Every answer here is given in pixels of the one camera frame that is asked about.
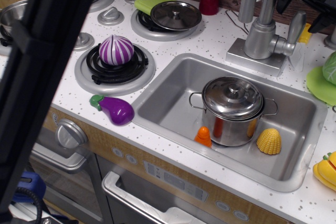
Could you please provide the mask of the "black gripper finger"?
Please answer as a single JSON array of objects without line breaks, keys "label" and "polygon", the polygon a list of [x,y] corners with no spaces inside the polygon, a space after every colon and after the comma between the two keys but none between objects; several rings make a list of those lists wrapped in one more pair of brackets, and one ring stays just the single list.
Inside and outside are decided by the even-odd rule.
[{"label": "black gripper finger", "polygon": [[276,11],[279,14],[283,14],[286,8],[289,6],[292,0],[277,0]]},{"label": "black gripper finger", "polygon": [[318,17],[313,21],[312,25],[308,29],[310,33],[318,33],[330,25],[335,24],[335,11],[323,12],[318,15]]}]

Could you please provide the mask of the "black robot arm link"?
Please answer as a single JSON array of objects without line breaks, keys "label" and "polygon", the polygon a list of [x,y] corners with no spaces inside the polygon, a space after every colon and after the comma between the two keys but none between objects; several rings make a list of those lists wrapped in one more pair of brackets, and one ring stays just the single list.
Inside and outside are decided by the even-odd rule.
[{"label": "black robot arm link", "polygon": [[28,0],[1,79],[1,222],[93,0]]}]

